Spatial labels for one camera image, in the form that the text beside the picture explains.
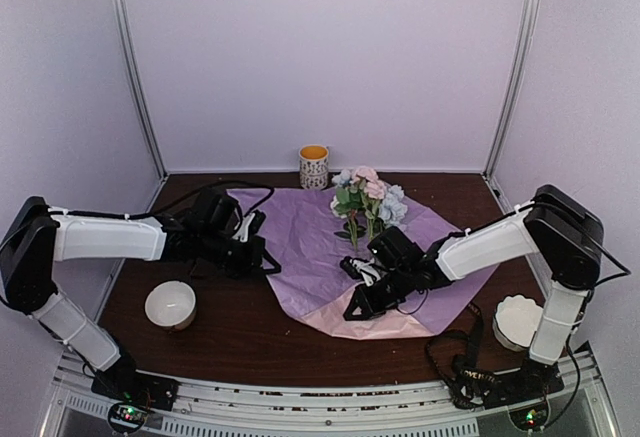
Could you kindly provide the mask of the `purple pink wrapping paper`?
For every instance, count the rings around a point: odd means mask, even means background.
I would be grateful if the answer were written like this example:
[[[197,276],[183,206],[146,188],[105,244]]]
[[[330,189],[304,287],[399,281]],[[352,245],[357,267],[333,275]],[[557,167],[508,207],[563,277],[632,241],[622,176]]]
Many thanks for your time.
[[[337,236],[344,222],[330,209],[334,191],[277,189],[267,196],[261,189],[233,189],[230,194],[243,209],[256,206],[266,216],[259,234],[281,266],[267,278],[281,310],[331,337],[363,341],[436,336],[495,272],[487,267],[448,287],[413,292],[399,309],[380,317],[348,321],[344,312],[354,289],[369,287],[383,272],[366,239],[352,245]]]

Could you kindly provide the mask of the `white fake flower stem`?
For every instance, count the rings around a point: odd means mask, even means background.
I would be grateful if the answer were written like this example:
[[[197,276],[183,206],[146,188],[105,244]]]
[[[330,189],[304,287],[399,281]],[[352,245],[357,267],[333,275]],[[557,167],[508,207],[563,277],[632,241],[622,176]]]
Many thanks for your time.
[[[335,196],[330,203],[330,210],[335,217],[345,220],[341,235],[348,238],[355,250],[361,235],[357,216],[364,209],[361,180],[354,177],[352,171],[343,169],[332,178]]]

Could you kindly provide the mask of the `black lettered ribbon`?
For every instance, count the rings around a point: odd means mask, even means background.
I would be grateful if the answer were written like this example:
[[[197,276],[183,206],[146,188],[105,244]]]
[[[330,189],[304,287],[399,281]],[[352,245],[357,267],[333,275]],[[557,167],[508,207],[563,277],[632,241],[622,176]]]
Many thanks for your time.
[[[484,333],[482,311],[474,302],[469,303],[465,310],[474,317],[470,332],[465,333],[459,329],[446,330],[425,344],[424,353],[428,364],[448,388],[451,403],[458,409],[473,410],[484,406],[485,400],[498,385],[499,378],[494,372],[477,366]],[[433,354],[434,347],[445,340],[465,344],[465,351],[452,357],[452,376],[443,371]]]

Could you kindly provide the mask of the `blue fake flower stem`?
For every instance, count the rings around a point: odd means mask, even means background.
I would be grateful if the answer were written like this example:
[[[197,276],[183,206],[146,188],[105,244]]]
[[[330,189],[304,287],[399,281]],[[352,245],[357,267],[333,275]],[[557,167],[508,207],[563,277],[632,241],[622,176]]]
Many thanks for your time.
[[[385,227],[398,227],[408,212],[403,202],[404,190],[399,185],[386,187],[386,192],[378,207],[378,218]]]

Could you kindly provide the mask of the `pink fake flower stem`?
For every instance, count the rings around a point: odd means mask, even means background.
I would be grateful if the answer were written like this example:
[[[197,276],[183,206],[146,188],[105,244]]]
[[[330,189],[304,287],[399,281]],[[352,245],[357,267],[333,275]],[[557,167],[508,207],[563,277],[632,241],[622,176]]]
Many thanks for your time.
[[[370,181],[375,181],[375,180],[380,180],[377,171],[374,170],[371,167],[366,167],[366,166],[360,166],[355,168],[352,171],[351,174],[352,177],[352,184],[357,188],[359,194],[360,194],[360,198],[361,198],[361,202],[362,202],[362,208],[364,209],[364,215],[365,215],[365,208],[364,208],[364,203],[363,203],[363,194],[364,194],[364,187],[367,183],[368,180]]]

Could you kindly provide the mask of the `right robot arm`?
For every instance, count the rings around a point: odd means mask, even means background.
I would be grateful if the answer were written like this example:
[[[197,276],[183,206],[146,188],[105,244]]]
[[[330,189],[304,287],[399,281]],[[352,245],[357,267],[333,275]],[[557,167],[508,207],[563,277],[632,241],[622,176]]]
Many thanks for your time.
[[[601,219],[551,184],[504,216],[451,232],[426,249],[396,227],[375,237],[368,249],[371,260],[346,257],[340,263],[360,281],[344,310],[346,321],[381,317],[412,294],[456,287],[476,273],[516,260],[545,263],[551,286],[521,366],[502,375],[478,368],[478,335],[472,333],[465,337],[467,351],[454,361],[453,373],[440,376],[455,405],[467,409],[540,398],[557,389],[558,361],[596,288],[607,281],[601,275],[603,260],[618,268],[617,278],[631,273],[606,250]]]

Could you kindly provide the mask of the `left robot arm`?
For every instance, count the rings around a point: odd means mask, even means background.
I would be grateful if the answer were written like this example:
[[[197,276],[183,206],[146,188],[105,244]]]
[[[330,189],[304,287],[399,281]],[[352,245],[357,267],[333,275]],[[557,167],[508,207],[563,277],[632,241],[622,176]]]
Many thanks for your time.
[[[262,278],[282,269],[259,234],[266,215],[257,205],[242,209],[224,183],[187,196],[192,204],[177,213],[165,205],[141,214],[70,210],[31,196],[1,241],[2,304],[75,352],[97,395],[169,410],[178,383],[139,371],[126,348],[55,281],[56,264],[80,272],[124,260],[204,260],[231,278]]]

